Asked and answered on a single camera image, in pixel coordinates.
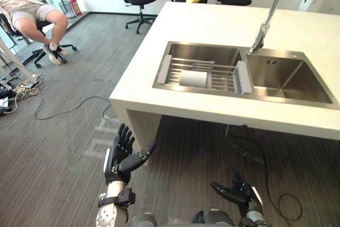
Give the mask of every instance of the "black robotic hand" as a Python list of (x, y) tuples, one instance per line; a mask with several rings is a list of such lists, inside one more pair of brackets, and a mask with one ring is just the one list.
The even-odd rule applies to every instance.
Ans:
[(143, 165), (155, 149), (156, 143), (152, 142), (148, 147), (133, 154), (134, 137), (131, 135), (129, 127), (121, 124), (106, 156), (104, 175), (107, 185), (112, 181), (123, 181), (127, 185), (131, 178), (131, 172)]
[[(260, 225), (267, 224), (262, 220), (262, 204), (258, 194), (244, 180), (242, 174), (239, 171), (235, 171), (232, 184), (232, 188), (221, 186), (216, 182), (212, 182), (211, 186), (220, 196), (238, 205), (242, 218), (239, 226), (269, 226)], [(256, 220), (257, 218), (251, 219), (252, 221), (250, 221), (250, 214), (260, 216), (258, 218), (259, 221)]]

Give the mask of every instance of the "sneaker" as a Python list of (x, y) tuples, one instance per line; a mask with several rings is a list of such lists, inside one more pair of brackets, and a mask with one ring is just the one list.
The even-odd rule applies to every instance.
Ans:
[(58, 52), (58, 53), (60, 53), (60, 54), (62, 54), (62, 55), (64, 55), (64, 56), (68, 56), (68, 54), (69, 54), (69, 52), (68, 52), (68, 51), (66, 51), (66, 49), (65, 49), (65, 48), (63, 48), (63, 47), (60, 47), (60, 46), (58, 46), (58, 48), (57, 48), (57, 52)]
[(49, 45), (43, 45), (43, 51), (48, 55), (49, 60), (55, 64), (55, 65), (60, 65), (62, 62), (60, 59), (57, 58), (58, 52), (53, 51), (49, 48)]

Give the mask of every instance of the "red fire extinguisher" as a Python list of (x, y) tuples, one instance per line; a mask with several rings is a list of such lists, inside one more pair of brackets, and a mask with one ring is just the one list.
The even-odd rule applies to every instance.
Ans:
[(81, 15), (81, 11), (80, 11), (79, 5), (77, 3), (77, 0), (70, 0), (70, 3), (72, 5), (72, 8), (73, 8), (75, 14)]

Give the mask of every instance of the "faucet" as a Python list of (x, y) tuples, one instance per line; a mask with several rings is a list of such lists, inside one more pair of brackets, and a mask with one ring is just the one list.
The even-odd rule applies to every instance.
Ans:
[(256, 39), (252, 45), (252, 47), (249, 50), (249, 54), (256, 53), (258, 49), (261, 49), (264, 46), (264, 38), (266, 36), (266, 33), (270, 27), (269, 23), (271, 18), (274, 15), (274, 12), (276, 10), (276, 6), (278, 4), (279, 0), (274, 0), (273, 4), (271, 5), (271, 8), (268, 12), (267, 18), (264, 23), (261, 24), (261, 27), (259, 29), (259, 32), (257, 33)]

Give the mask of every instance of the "white countertop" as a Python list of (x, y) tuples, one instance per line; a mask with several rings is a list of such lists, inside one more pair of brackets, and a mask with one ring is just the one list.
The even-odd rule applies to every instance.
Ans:
[[(339, 139), (339, 110), (152, 87), (168, 41), (250, 47), (267, 13), (167, 2), (112, 92), (114, 107)], [(276, 10), (264, 48), (304, 52), (340, 102), (340, 16)]]

